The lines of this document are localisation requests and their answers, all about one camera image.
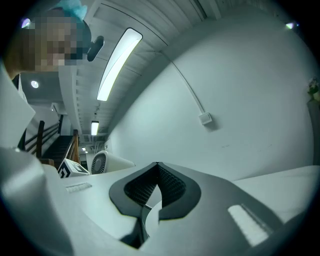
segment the black handrail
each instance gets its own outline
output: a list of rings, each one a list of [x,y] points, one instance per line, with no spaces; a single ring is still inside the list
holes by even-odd
[[[60,120],[59,120],[59,129],[58,129],[58,134],[61,134],[61,128],[62,128],[62,121],[64,120],[64,115],[62,114],[60,116]]]
[[[58,127],[50,133],[50,136],[48,136],[45,140],[42,141],[41,146],[42,146],[43,144],[45,144],[48,140],[50,140],[51,137],[52,137],[53,135],[55,135],[57,132],[58,132]],[[37,148],[35,148],[35,149],[32,151],[31,154],[33,155],[33,154],[36,153],[36,152],[37,152]]]
[[[26,150],[26,144],[25,144],[25,141],[26,141],[26,131],[27,131],[27,130],[24,130],[24,133],[23,133],[23,135],[22,135],[22,137],[21,137],[21,139],[20,139],[20,141],[19,141],[19,144],[18,144],[18,148],[19,148],[20,150],[23,150],[23,151]]]
[[[48,131],[48,130],[50,130],[51,128],[53,128],[53,127],[55,127],[55,126],[58,126],[58,125],[59,125],[59,122],[57,122],[57,123],[51,125],[50,127],[44,129],[43,132],[45,133],[46,131]],[[38,137],[38,134],[32,136],[31,138],[29,138],[29,139],[24,143],[24,145],[27,145],[28,143],[30,143],[31,141],[33,141],[33,140],[36,139],[37,137]]]
[[[54,124],[54,126],[50,126],[49,128],[45,129],[46,131],[48,131],[48,133],[46,133],[45,135],[42,136],[42,139],[46,138],[48,135],[51,134],[52,131],[55,131],[58,129],[58,123]],[[37,140],[35,142],[33,142],[25,151],[29,152],[35,145],[37,145]]]
[[[39,129],[38,129],[38,137],[36,138],[36,157],[41,158],[41,151],[42,151],[42,139],[44,135],[44,128],[45,128],[45,122],[40,121],[39,123]]]

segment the black grille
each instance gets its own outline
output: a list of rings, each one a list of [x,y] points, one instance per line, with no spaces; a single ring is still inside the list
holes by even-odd
[[[158,166],[158,186],[162,195],[162,207],[178,200],[186,191],[186,184],[161,166]]]
[[[144,206],[157,185],[157,175],[155,173],[154,169],[150,169],[130,181],[124,187],[125,194],[140,206]]]
[[[127,183],[125,194],[140,206],[144,206],[158,184],[162,195],[162,207],[178,200],[186,191],[186,184],[167,170],[156,165]]]
[[[92,161],[91,173],[103,174],[105,172],[106,160],[107,158],[104,153],[97,154]]]

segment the hair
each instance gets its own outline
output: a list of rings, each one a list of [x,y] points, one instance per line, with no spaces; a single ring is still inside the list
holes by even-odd
[[[82,60],[83,55],[87,54],[90,49],[91,38],[92,38],[90,28],[84,20],[81,20],[78,16],[76,16],[72,12],[67,10],[63,10],[63,12],[65,17],[74,17],[77,23],[77,28],[76,28],[77,47],[76,47],[76,52],[70,54],[70,60]]]

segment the stair railing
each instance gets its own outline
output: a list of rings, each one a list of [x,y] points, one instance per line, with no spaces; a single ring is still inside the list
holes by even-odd
[[[80,164],[78,130],[73,130],[72,140],[70,141],[63,156],[63,159],[65,158]]]
[[[33,155],[35,153],[36,157],[39,159],[42,157],[43,144],[45,144],[48,140],[51,139],[52,136],[54,136],[58,132],[59,122],[51,125],[46,129],[44,129],[44,127],[45,122],[41,120],[38,127],[38,133],[28,140],[22,141],[22,149],[25,149],[25,151],[27,152],[30,152],[33,149],[31,154]]]

